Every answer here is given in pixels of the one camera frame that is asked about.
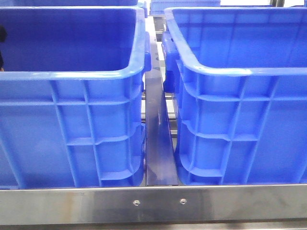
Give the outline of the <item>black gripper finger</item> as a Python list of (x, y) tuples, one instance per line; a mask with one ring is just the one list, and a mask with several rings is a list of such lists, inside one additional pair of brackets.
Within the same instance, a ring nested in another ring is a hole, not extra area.
[[(0, 42), (4, 43), (7, 38), (7, 32), (3, 25), (0, 26)], [(0, 70), (4, 71), (4, 60), (2, 54), (0, 54)]]

